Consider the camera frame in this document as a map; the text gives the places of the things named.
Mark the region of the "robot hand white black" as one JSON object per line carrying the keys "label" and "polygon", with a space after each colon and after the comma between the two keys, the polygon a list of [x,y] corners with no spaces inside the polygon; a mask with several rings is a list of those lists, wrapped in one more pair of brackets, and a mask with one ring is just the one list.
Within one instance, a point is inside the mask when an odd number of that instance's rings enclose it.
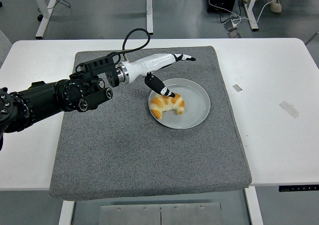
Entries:
{"label": "robot hand white black", "polygon": [[134,62],[123,61],[118,64],[120,82],[133,83],[139,76],[145,78],[145,84],[155,93],[168,97],[175,97],[164,83],[152,73],[180,60],[195,61],[196,59],[186,54],[153,54]]}

